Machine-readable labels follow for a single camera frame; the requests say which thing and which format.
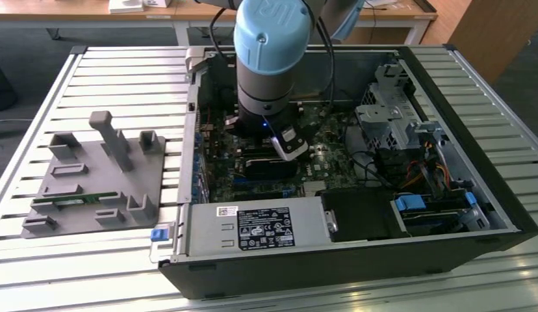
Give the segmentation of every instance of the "motherboard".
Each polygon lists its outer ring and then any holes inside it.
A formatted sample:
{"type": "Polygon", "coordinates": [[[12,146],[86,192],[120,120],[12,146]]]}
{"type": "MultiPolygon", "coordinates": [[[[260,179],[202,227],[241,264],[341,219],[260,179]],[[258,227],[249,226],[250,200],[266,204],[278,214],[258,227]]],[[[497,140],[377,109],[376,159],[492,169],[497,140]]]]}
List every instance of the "motherboard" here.
{"type": "Polygon", "coordinates": [[[238,202],[314,196],[324,189],[358,184],[341,141],[344,112],[330,112],[325,102],[297,103],[298,125],[317,125],[308,152],[281,161],[268,138],[238,138],[224,131],[226,111],[209,107],[201,119],[209,202],[238,202]]]}

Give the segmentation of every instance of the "circuit board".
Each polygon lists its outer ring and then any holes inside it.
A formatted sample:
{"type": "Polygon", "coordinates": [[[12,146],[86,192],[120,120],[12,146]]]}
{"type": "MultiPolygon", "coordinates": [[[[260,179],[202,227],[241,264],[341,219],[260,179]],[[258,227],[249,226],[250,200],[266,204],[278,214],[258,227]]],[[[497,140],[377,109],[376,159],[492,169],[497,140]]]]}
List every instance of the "circuit board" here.
{"type": "Polygon", "coordinates": [[[314,196],[322,189],[346,188],[358,185],[349,158],[345,154],[340,133],[344,113],[333,113],[321,118],[324,104],[301,104],[302,114],[298,125],[304,127],[321,123],[310,139],[308,152],[293,161],[293,174],[285,179],[254,179],[245,176],[249,162],[277,158],[268,138],[253,142],[224,132],[225,111],[210,112],[202,127],[204,155],[208,172],[209,202],[238,202],[274,198],[314,196]]]}

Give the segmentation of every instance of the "white label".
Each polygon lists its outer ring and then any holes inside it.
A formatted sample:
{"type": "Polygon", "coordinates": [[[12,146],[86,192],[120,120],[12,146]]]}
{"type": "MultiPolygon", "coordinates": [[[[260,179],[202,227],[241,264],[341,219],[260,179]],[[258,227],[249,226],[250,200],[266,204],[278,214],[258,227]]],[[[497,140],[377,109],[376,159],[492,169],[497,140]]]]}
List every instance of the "white label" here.
{"type": "Polygon", "coordinates": [[[145,18],[156,18],[160,20],[168,20],[170,18],[170,15],[146,15],[145,18]]]}
{"type": "Polygon", "coordinates": [[[84,203],[82,200],[62,200],[54,202],[57,206],[80,205],[81,203],[84,203]]]}
{"type": "Polygon", "coordinates": [[[237,206],[225,206],[216,208],[217,216],[236,216],[237,206]]]}

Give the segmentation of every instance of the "table leg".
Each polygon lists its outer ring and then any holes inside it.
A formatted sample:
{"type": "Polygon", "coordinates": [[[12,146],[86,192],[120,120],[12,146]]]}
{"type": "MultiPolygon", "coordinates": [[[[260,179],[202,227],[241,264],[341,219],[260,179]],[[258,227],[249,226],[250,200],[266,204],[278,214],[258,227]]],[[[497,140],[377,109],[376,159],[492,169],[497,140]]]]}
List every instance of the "table leg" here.
{"type": "Polygon", "coordinates": [[[58,35],[58,28],[45,28],[45,30],[52,40],[61,39],[61,36],[58,35]]]}
{"type": "Polygon", "coordinates": [[[421,19],[414,22],[414,25],[410,27],[410,30],[406,34],[404,44],[418,44],[421,42],[429,22],[430,21],[428,19],[421,19]]]}
{"type": "Polygon", "coordinates": [[[188,27],[189,27],[188,21],[173,22],[176,41],[178,46],[189,46],[188,27]]]}

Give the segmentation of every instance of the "green circuit board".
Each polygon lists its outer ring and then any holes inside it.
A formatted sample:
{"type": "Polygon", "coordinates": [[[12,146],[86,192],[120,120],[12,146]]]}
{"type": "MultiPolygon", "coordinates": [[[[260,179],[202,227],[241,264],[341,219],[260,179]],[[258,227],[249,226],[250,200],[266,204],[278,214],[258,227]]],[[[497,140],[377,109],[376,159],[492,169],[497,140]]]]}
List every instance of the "green circuit board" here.
{"type": "Polygon", "coordinates": [[[204,154],[209,180],[209,202],[232,202],[274,198],[294,198],[313,195],[316,189],[346,188],[358,185],[353,167],[345,154],[340,133],[345,121],[345,113],[334,113],[321,118],[325,112],[322,104],[302,104],[302,115],[298,125],[321,123],[321,127],[310,140],[309,150],[297,160],[296,173],[288,179],[260,179],[249,181],[244,176],[248,158],[240,156],[244,149],[272,150],[268,139],[256,144],[225,133],[224,122],[210,116],[212,126],[202,132],[204,154]]]}

